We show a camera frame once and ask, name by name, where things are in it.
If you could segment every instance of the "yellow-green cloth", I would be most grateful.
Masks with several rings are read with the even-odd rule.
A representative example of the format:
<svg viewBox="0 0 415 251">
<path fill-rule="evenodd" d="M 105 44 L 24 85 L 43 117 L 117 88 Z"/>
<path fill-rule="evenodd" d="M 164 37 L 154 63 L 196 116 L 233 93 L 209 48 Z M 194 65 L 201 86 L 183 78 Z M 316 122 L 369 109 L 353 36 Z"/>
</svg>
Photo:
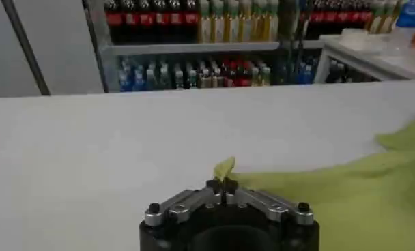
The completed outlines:
<svg viewBox="0 0 415 251">
<path fill-rule="evenodd" d="M 376 141 L 387 152 L 330 168 L 231 173 L 231 157 L 214 174 L 309 202 L 321 226 L 321 251 L 415 251 L 415 121 Z"/>
</svg>

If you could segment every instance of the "red label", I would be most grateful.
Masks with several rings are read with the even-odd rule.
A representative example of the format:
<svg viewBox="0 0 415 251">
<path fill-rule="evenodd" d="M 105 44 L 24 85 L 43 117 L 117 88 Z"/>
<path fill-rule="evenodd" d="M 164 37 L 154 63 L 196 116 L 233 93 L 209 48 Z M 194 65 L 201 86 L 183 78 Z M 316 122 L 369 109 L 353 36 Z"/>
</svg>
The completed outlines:
<svg viewBox="0 0 415 251">
<path fill-rule="evenodd" d="M 142 25 L 150 26 L 154 22 L 154 14 L 148 13 L 148 14 L 140 14 L 139 20 L 141 21 Z"/>
<path fill-rule="evenodd" d="M 346 21 L 349 21 L 349 20 L 350 20 L 350 15 L 349 15 L 349 13 L 350 13 L 350 12 L 339 12 L 339 13 L 337 14 L 337 22 L 339 22 L 339 23 L 344 23 L 344 22 L 346 22 Z"/>
<path fill-rule="evenodd" d="M 127 13 L 126 14 L 126 24 L 128 24 L 128 25 L 137 25 L 137 24 L 139 24 L 139 14 L 137 14 L 137 13 Z"/>
<path fill-rule="evenodd" d="M 352 12 L 352 16 L 351 16 L 350 20 L 353 23 L 359 22 L 359 20 L 360 20 L 360 12 Z"/>
<path fill-rule="evenodd" d="M 373 16 L 372 12 L 361 12 L 360 20 L 362 22 L 367 22 Z"/>
<path fill-rule="evenodd" d="M 168 25 L 169 14 L 168 13 L 156 13 L 156 23 L 158 23 L 159 25 Z"/>
<path fill-rule="evenodd" d="M 320 23 L 324 21 L 324 13 L 323 12 L 313 12 L 309 19 L 312 23 Z"/>
<path fill-rule="evenodd" d="M 188 25 L 199 23 L 199 15 L 195 13 L 185 13 L 185 23 Z"/>
<path fill-rule="evenodd" d="M 326 12 L 324 14 L 324 20 L 326 22 L 334 22 L 337 19 L 337 13 L 336 12 Z"/>
<path fill-rule="evenodd" d="M 182 13 L 171 13 L 170 23 L 172 25 L 181 25 L 183 23 L 183 14 Z"/>
<path fill-rule="evenodd" d="M 106 13 L 107 23 L 112 26 L 121 25 L 123 23 L 123 17 L 121 13 Z"/>
<path fill-rule="evenodd" d="M 251 86 L 251 82 L 248 79 L 241 79 L 240 86 L 249 87 L 249 86 Z"/>
</svg>

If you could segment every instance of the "black bolt head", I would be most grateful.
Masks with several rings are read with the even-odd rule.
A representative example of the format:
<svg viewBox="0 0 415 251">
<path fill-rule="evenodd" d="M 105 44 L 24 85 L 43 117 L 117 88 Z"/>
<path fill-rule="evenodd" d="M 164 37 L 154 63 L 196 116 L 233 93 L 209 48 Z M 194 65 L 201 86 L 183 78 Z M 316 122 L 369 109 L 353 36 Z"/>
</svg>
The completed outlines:
<svg viewBox="0 0 415 251">
<path fill-rule="evenodd" d="M 307 213 L 309 212 L 309 204 L 305 202 L 298 203 L 297 209 L 300 213 Z"/>
<path fill-rule="evenodd" d="M 159 203 L 152 203 L 148 206 L 148 211 L 150 213 L 158 213 L 160 211 L 160 204 Z"/>
<path fill-rule="evenodd" d="M 216 179 L 206 181 L 206 186 L 212 188 L 216 194 L 219 193 L 221 189 L 220 181 Z"/>
</svg>

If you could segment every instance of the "white table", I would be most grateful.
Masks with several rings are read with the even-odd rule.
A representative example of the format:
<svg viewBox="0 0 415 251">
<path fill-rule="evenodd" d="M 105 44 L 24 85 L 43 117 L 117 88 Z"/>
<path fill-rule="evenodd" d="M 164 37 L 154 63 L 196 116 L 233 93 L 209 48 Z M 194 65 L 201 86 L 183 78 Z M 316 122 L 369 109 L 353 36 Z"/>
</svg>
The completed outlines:
<svg viewBox="0 0 415 251">
<path fill-rule="evenodd" d="M 148 203 L 215 163 L 300 171 L 382 151 L 415 82 L 0 99 L 0 251 L 133 251 Z"/>
<path fill-rule="evenodd" d="M 415 48 L 398 55 L 388 55 L 385 51 L 387 35 L 368 35 L 365 47 L 361 50 L 340 43 L 340 38 L 339 35 L 320 37 L 322 51 L 315 83 L 324 83 L 331 59 L 345 63 L 378 80 L 415 79 Z"/>
</svg>

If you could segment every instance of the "white wall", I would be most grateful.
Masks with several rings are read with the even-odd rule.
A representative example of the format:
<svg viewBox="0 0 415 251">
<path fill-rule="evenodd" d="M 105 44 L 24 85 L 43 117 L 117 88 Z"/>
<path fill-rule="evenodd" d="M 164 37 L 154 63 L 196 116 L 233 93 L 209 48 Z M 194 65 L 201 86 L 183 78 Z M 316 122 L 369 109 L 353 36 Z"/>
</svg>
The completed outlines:
<svg viewBox="0 0 415 251">
<path fill-rule="evenodd" d="M 0 97 L 41 95 L 0 1 Z"/>
<path fill-rule="evenodd" d="M 103 92 L 81 0 L 15 6 L 51 95 Z"/>
</svg>

